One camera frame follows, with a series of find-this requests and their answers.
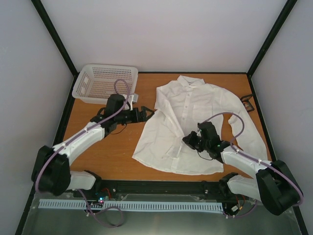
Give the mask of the white button-up shirt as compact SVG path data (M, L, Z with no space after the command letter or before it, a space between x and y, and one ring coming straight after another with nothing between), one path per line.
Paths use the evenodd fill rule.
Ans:
M164 172L183 175L209 175L223 172L222 163L207 153L198 155L182 138L197 131L197 124L208 118L221 134L223 112L232 134L239 135L238 146L246 153L266 160L267 148L240 99L225 88L204 80L179 76L157 87L155 114L145 123L132 158Z

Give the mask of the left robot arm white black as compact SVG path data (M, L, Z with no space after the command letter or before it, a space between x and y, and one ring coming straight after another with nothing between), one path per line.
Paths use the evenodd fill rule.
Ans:
M44 145L39 149L31 176L36 192L59 196L80 189L91 197L98 196L102 191L101 177L89 170L72 171L73 162L118 125L146 122L153 115L154 111L145 106L134 108L127 96L112 94L82 130L53 147Z

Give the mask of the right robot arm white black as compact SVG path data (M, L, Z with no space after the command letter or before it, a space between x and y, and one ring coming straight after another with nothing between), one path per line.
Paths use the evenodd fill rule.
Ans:
M261 202L274 215L280 215L303 202L303 192L285 162L257 159L228 141L223 141L211 122L198 124L198 132L183 137L183 142L212 160L231 165L248 175L228 174L223 179L228 190Z

